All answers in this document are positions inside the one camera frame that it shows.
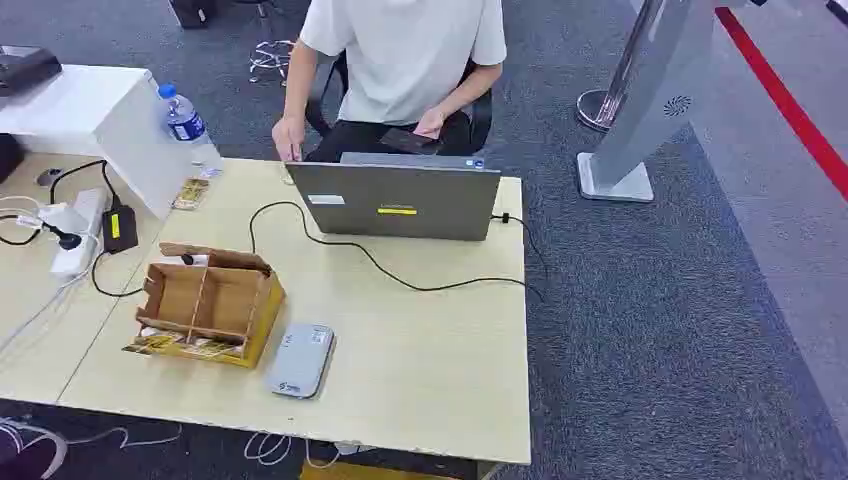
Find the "person's right hand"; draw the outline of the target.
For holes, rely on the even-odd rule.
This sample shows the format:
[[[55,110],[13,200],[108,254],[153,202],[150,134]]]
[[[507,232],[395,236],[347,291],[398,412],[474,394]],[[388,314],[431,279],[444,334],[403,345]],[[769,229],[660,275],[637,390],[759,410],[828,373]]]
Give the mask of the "person's right hand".
[[[272,139],[282,161],[301,161],[302,145],[305,140],[305,118],[297,115],[282,116],[272,128]]]

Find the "person's left hand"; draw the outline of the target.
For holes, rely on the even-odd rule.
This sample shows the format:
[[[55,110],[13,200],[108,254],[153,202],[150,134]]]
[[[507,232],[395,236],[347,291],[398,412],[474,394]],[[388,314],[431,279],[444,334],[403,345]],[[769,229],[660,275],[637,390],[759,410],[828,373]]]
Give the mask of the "person's left hand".
[[[438,140],[446,118],[447,115],[439,107],[431,108],[424,113],[413,133],[418,136]]]

